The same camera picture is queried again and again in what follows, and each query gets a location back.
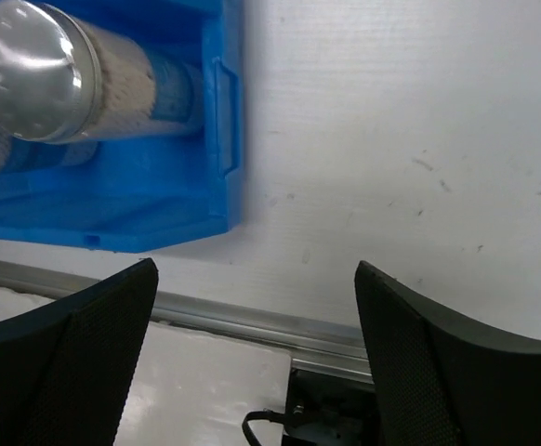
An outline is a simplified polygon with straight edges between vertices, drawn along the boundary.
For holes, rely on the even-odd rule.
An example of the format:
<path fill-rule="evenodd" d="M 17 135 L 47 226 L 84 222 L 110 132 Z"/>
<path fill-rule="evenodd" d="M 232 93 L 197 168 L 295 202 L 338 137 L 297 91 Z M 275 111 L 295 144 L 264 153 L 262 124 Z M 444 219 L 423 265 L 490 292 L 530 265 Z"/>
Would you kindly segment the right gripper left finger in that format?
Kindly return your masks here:
<path fill-rule="evenodd" d="M 111 445 L 158 287 L 143 259 L 0 321 L 0 445 Z"/>

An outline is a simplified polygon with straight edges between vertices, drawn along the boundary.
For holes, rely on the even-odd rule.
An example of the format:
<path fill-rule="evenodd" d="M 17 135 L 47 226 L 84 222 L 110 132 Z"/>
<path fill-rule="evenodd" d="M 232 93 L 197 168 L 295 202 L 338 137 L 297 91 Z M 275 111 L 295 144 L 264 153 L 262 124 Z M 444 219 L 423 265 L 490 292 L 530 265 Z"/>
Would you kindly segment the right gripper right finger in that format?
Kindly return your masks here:
<path fill-rule="evenodd" d="M 389 445 L 541 445 L 541 340 L 476 321 L 361 262 L 355 294 Z"/>

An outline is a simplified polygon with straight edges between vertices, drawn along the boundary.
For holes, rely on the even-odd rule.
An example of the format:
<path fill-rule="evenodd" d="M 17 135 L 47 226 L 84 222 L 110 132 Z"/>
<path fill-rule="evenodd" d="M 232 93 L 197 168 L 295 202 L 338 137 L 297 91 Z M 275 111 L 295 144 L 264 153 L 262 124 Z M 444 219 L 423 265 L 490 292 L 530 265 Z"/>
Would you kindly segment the silver-top white canister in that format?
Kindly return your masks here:
<path fill-rule="evenodd" d="M 12 174 L 87 163 L 98 142 L 49 145 L 14 138 L 0 126 L 0 174 Z"/>
<path fill-rule="evenodd" d="M 12 136 L 184 136 L 204 123 L 204 80 L 190 64 L 48 4 L 0 1 L 0 125 Z"/>

